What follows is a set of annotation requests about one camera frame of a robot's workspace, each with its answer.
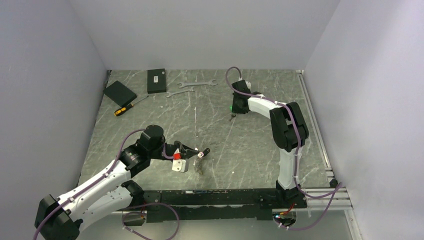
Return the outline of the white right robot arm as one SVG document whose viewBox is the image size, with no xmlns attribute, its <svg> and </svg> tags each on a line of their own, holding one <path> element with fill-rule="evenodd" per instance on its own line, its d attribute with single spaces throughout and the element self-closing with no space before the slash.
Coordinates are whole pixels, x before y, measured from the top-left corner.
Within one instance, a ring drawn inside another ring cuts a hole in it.
<svg viewBox="0 0 424 240">
<path fill-rule="evenodd" d="M 280 207 L 287 208 L 301 194 L 299 160 L 302 147 L 309 138 L 300 106 L 296 102 L 274 101 L 259 92 L 251 92 L 247 81 L 243 79 L 229 86 L 233 90 L 233 113 L 254 112 L 270 120 L 272 137 L 280 152 L 275 200 Z"/>
</svg>

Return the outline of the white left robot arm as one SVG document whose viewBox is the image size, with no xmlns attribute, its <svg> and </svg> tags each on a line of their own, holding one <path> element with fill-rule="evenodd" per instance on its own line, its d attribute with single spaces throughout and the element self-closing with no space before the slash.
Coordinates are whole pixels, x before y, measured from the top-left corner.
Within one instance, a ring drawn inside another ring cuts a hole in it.
<svg viewBox="0 0 424 240">
<path fill-rule="evenodd" d="M 185 173 L 190 158 L 203 158 L 211 151 L 200 151 L 180 141 L 166 143 L 164 130 L 158 125 L 138 132 L 136 142 L 121 146 L 116 157 L 92 178 L 67 193 L 58 197 L 49 194 L 39 202 L 34 240 L 38 236 L 46 240 L 75 240 L 87 227 L 114 211 L 139 209 L 145 192 L 132 179 L 152 160 L 170 161 L 173 171 Z"/>
</svg>

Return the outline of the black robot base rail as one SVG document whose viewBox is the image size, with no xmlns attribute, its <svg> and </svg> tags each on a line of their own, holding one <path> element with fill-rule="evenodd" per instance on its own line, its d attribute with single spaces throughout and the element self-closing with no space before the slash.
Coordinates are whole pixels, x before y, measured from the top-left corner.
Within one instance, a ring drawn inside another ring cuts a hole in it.
<svg viewBox="0 0 424 240">
<path fill-rule="evenodd" d="M 303 194 L 284 201 L 275 188 L 146 190 L 126 211 L 146 213 L 147 223 L 180 220 L 256 219 L 270 221 L 278 211 L 305 209 Z"/>
</svg>

